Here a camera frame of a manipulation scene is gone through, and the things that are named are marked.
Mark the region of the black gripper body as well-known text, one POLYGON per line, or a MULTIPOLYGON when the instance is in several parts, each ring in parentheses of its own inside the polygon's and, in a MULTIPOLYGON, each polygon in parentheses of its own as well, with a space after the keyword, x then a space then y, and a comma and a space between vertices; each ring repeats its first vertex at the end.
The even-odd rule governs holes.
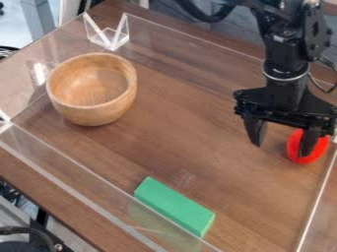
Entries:
POLYGON ((334 105, 318 98, 307 87, 307 77, 290 82, 268 79, 262 88, 238 90, 234 113, 263 118, 267 122, 332 135, 337 123, 334 105))

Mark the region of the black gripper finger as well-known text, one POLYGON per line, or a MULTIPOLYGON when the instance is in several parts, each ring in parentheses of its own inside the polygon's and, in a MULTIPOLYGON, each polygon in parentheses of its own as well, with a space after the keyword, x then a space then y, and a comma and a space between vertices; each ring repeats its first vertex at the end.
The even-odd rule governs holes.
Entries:
POLYGON ((310 128, 302 132, 298 146, 298 156, 300 158, 307 157, 318 143, 319 133, 314 128, 310 128))
POLYGON ((260 147, 267 131, 267 121, 251 114, 243 114, 242 119, 248 140, 254 146, 260 147))

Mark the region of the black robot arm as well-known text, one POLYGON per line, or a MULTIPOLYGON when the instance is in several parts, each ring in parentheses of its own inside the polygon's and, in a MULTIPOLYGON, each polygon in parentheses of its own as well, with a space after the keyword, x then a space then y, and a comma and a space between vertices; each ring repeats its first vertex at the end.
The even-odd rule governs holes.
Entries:
POLYGON ((335 131, 337 106, 308 90, 314 83, 310 63, 331 65, 323 56, 332 30, 322 9, 323 0, 223 0, 219 10, 208 15, 192 0, 175 0, 199 21, 221 21, 238 6, 250 9, 264 43, 262 73, 266 86, 238 90, 234 113, 240 116, 250 142, 263 142, 270 122, 302 131, 296 155, 311 155, 318 140, 335 131))

